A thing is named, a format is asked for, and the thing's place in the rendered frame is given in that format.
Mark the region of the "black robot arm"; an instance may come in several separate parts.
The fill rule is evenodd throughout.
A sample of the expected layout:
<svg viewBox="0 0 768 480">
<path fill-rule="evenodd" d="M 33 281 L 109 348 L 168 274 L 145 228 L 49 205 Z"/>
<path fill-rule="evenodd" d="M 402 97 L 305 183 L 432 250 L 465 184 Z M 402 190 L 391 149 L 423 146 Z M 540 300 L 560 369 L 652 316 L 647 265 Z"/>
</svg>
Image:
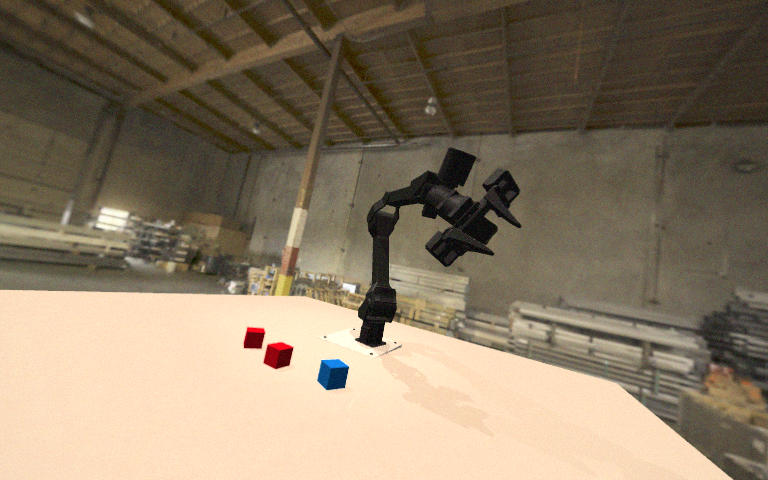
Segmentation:
<svg viewBox="0 0 768 480">
<path fill-rule="evenodd" d="M 392 323 L 397 310 L 396 290 L 389 285 L 389 236 L 399 220 L 400 207 L 423 204 L 422 216 L 436 219 L 438 201 L 458 185 L 464 187 L 476 158 L 450 147 L 438 174 L 428 170 L 412 180 L 410 186 L 386 192 L 372 205 L 367 215 L 368 231 L 373 238 L 372 285 L 358 309 L 363 322 L 355 341 L 371 348 L 386 345 L 382 341 L 385 323 Z M 395 207 L 395 213 L 381 211 L 386 205 Z M 467 235 L 486 246 L 497 231 L 497 225 L 483 217 Z"/>
</svg>

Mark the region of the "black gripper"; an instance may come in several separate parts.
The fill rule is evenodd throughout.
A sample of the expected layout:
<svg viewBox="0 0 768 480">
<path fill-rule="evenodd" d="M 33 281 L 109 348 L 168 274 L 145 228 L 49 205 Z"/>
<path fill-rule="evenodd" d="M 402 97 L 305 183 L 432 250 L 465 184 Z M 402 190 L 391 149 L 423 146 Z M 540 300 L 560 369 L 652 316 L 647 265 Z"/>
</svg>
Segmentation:
<svg viewBox="0 0 768 480">
<path fill-rule="evenodd" d="M 510 203 L 520 194 L 520 188 L 510 171 L 497 168 L 482 186 L 487 193 L 480 202 L 459 194 L 455 189 L 444 194 L 438 201 L 438 215 L 453 226 L 442 233 L 438 230 L 425 246 L 445 267 L 467 251 L 494 255 L 487 246 L 467 235 L 489 210 L 494 210 L 499 218 L 502 217 L 512 225 L 522 227 L 508 210 Z"/>
</svg>

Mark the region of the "red cube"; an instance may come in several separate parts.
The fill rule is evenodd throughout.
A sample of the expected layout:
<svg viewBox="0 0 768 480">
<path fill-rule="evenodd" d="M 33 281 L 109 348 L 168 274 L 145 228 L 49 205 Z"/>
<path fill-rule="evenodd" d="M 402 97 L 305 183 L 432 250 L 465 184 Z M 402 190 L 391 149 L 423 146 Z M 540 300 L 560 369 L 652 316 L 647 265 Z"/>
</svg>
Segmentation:
<svg viewBox="0 0 768 480">
<path fill-rule="evenodd" d="M 244 340 L 244 348 L 261 350 L 264 335 L 265 335 L 264 329 L 248 327 L 245 340 Z"/>
<path fill-rule="evenodd" d="M 282 342 L 268 344 L 266 347 L 264 362 L 270 367 L 277 369 L 290 366 L 293 347 Z"/>
</svg>

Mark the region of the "blue cube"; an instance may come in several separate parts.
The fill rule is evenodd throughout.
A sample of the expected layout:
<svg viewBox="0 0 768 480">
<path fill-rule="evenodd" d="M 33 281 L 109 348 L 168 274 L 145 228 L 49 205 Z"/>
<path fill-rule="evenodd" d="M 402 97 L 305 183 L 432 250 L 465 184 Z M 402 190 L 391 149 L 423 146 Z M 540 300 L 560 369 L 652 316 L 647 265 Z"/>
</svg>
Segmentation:
<svg viewBox="0 0 768 480">
<path fill-rule="evenodd" d="M 317 382 L 325 389 L 345 388 L 349 366 L 339 359 L 321 360 Z"/>
</svg>

